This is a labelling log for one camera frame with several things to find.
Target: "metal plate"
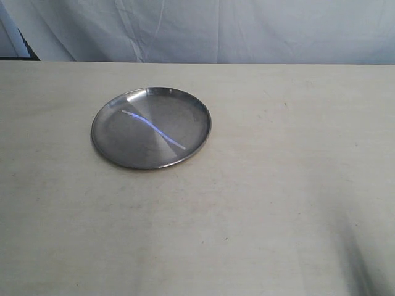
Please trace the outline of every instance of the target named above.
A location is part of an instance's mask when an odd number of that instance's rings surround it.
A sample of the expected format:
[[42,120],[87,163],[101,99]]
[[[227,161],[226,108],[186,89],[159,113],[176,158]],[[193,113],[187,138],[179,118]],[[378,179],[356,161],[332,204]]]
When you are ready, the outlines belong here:
[[194,96],[172,88],[144,88],[108,102],[93,121],[91,137],[110,161],[153,169],[194,155],[210,130],[210,113]]

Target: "table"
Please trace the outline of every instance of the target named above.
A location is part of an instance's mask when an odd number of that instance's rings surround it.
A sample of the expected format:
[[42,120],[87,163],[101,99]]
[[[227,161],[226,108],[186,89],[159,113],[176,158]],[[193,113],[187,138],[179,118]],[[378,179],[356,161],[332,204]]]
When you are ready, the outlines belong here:
[[[350,295],[342,233],[394,285],[394,77],[0,62],[0,295]],[[94,152],[96,112],[145,86],[209,108],[187,162],[133,171]]]

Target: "white table surface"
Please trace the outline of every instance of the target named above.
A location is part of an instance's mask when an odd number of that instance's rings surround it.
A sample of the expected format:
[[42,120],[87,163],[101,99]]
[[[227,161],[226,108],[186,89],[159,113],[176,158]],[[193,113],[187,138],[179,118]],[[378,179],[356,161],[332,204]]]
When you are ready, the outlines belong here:
[[[89,138],[145,86],[205,103],[196,156]],[[0,295],[350,295],[339,216],[395,284],[395,67],[0,62]]]

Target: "stainless steel plate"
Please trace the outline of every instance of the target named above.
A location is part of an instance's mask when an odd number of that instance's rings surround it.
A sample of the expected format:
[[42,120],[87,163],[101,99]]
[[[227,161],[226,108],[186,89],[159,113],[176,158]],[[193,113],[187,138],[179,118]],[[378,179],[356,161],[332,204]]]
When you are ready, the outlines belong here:
[[172,88],[144,88],[108,102],[93,121],[91,137],[110,161],[152,169],[194,155],[210,130],[210,113],[194,96]]

